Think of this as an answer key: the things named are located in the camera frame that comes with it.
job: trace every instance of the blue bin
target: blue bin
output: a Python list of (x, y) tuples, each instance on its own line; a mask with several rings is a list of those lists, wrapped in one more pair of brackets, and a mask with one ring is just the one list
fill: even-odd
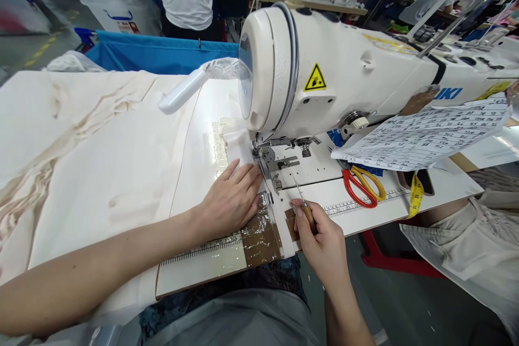
[(217, 58), (238, 58), (237, 43), (206, 42), (97, 31), (99, 43), (86, 56), (107, 70), (190, 74)]

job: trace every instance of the warning label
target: warning label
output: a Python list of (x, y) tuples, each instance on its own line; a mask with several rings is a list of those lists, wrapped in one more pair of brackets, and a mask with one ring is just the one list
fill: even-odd
[(308, 78), (307, 84), (304, 87), (303, 91), (310, 92), (313, 90), (322, 90), (326, 89), (326, 83), (324, 82), (323, 74), (319, 69), (319, 65), (315, 64), (310, 77)]
[(487, 91), (482, 94), (480, 97), (478, 97), (476, 100), (485, 100), (492, 96), (493, 94), (496, 94), (498, 92), (504, 92), (508, 88), (508, 86), (512, 83), (512, 81), (503, 81), (498, 82), (497, 84), (492, 85)]
[(377, 38), (371, 35), (362, 34), (364, 37), (366, 37), (367, 40), (369, 40), (373, 45), (377, 46), (379, 49), (382, 50), (388, 50), (388, 51), (394, 51), (399, 52), (401, 54), (407, 54), (407, 55), (417, 55), (418, 51), (414, 48), (412, 48), (409, 45), (406, 45), (403, 42), (399, 42), (395, 39), (389, 40), (389, 39), (381, 39)]

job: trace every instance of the measuring tape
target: measuring tape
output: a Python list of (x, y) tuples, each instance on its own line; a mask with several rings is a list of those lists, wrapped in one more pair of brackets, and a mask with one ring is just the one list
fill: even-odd
[(407, 219), (411, 219), (415, 217), (416, 214), (420, 211), (420, 205), (422, 205), (423, 199), (423, 185), (416, 176), (416, 172), (412, 177), (411, 183), (411, 204), (409, 205), (409, 216)]

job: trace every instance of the brown tape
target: brown tape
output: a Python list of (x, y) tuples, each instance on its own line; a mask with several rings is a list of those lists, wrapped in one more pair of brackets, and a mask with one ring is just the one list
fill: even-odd
[(265, 207), (241, 229), (247, 267), (256, 267), (281, 258), (281, 239)]
[(287, 227), (290, 231), (290, 236), (292, 237), (292, 242), (299, 241), (299, 232), (294, 231), (294, 223), (296, 220), (296, 214), (293, 209), (288, 209), (285, 211), (285, 217), (287, 218)]
[(427, 104), (434, 100), (434, 97), (438, 94), (440, 87), (438, 85), (431, 85), (427, 88), (427, 91), (417, 93), (409, 99), (407, 104), (399, 116), (414, 115), (420, 112)]

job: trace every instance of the paper sheet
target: paper sheet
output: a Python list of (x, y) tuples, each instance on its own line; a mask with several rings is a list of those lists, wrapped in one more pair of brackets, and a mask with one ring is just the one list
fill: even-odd
[(430, 168), (445, 157), (497, 133), (510, 117), (504, 94), (458, 107), (425, 107), (408, 116), (395, 116), (353, 146), (331, 156), (389, 170)]

